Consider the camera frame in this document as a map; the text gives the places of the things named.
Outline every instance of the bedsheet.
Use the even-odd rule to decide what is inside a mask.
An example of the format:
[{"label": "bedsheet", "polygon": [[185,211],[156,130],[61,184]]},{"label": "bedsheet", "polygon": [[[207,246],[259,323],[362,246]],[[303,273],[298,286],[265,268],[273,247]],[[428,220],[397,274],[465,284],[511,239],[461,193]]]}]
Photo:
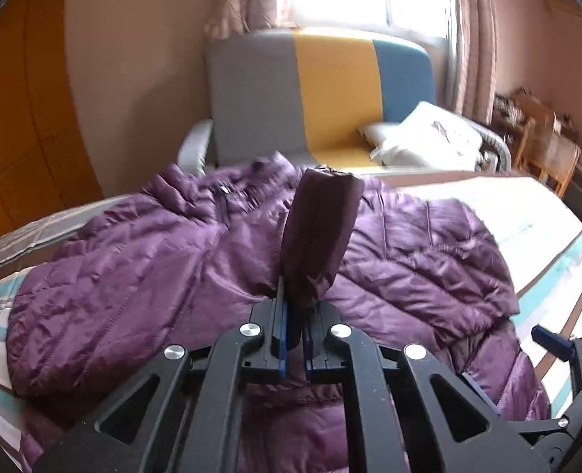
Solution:
[{"label": "bedsheet", "polygon": [[[450,177],[437,174],[431,182],[425,178],[420,181],[425,184],[416,184],[416,177],[412,177],[410,186],[401,186],[399,190],[422,199],[456,197],[473,208],[487,225],[519,294],[520,313],[512,321],[521,346],[543,381],[552,403],[552,415],[560,415],[571,403],[568,365],[545,353],[531,340],[530,331],[535,324],[541,324],[565,336],[582,335],[582,224],[555,194],[531,178],[472,175],[466,180],[441,182],[447,178]],[[398,184],[395,178],[385,181]],[[108,207],[109,203],[97,203],[93,214],[87,212],[85,221]],[[82,214],[74,214],[76,228],[83,224]],[[58,218],[54,221],[59,227],[53,235],[68,236],[69,231],[61,233],[66,226]],[[48,240],[42,240],[49,234],[47,226],[40,231],[37,228],[33,228],[31,240],[27,233],[19,233],[14,240],[0,245],[0,250],[3,247],[13,250],[0,268],[15,262],[14,270],[0,279],[0,442],[18,465],[22,401],[10,387],[4,340],[12,299],[32,268],[31,257],[39,259],[39,251],[52,246]],[[30,243],[30,251],[18,253],[13,249],[12,244],[18,240]]]}]

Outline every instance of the bed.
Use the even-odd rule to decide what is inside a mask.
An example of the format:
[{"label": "bed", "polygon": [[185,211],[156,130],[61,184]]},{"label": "bed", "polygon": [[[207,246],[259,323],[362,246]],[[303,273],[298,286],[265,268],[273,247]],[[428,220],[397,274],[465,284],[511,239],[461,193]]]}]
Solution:
[{"label": "bed", "polygon": [[[520,313],[512,320],[522,348],[543,381],[552,415],[562,414],[571,402],[569,366],[545,353],[530,331],[541,324],[565,336],[582,335],[582,223],[530,177],[452,172],[387,174],[382,180],[422,199],[456,197],[484,221],[519,295]],[[13,394],[5,349],[13,296],[27,272],[52,257],[58,242],[123,197],[59,212],[0,238],[0,445],[17,466],[22,401]]]}]

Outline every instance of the purple puffer jacket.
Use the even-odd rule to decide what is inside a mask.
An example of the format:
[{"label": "purple puffer jacket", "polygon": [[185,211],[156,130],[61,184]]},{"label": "purple puffer jacket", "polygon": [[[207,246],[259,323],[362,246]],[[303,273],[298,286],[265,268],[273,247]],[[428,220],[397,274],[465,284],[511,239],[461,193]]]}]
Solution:
[{"label": "purple puffer jacket", "polygon": [[[13,386],[29,397],[26,468],[163,346],[196,349],[274,296],[301,171],[281,156],[204,178],[170,166],[34,268],[9,318]],[[457,200],[424,202],[366,180],[325,299],[378,343],[417,342],[468,371],[505,419],[548,416],[508,317],[519,310],[499,250]],[[332,472],[347,464],[340,389],[290,378],[251,390],[238,471]]]}]

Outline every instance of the sofa backrest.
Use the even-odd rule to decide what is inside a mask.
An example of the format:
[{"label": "sofa backrest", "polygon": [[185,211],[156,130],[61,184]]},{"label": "sofa backrest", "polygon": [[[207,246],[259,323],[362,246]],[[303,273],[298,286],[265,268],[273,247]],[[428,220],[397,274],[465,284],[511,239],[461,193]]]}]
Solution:
[{"label": "sofa backrest", "polygon": [[273,151],[335,167],[358,164],[350,152],[359,151],[369,165],[357,127],[400,122],[420,101],[435,103],[423,48],[352,30],[273,30],[216,41],[208,73],[221,165]]}]

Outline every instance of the metal screw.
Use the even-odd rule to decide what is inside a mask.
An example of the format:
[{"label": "metal screw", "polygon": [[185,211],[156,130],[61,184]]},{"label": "metal screw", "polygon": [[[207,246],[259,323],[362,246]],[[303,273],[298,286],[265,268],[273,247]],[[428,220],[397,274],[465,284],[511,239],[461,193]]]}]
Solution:
[{"label": "metal screw", "polygon": [[337,338],[347,338],[352,334],[352,329],[346,324],[334,324],[331,327],[331,334]]},{"label": "metal screw", "polygon": [[414,359],[416,361],[424,359],[426,356],[426,349],[417,343],[412,343],[405,347],[405,355],[409,359]]},{"label": "metal screw", "polygon": [[258,336],[260,334],[260,325],[247,322],[240,326],[240,333],[243,336]]},{"label": "metal screw", "polygon": [[164,349],[164,356],[167,359],[181,359],[186,355],[186,349],[181,345],[169,345]]}]

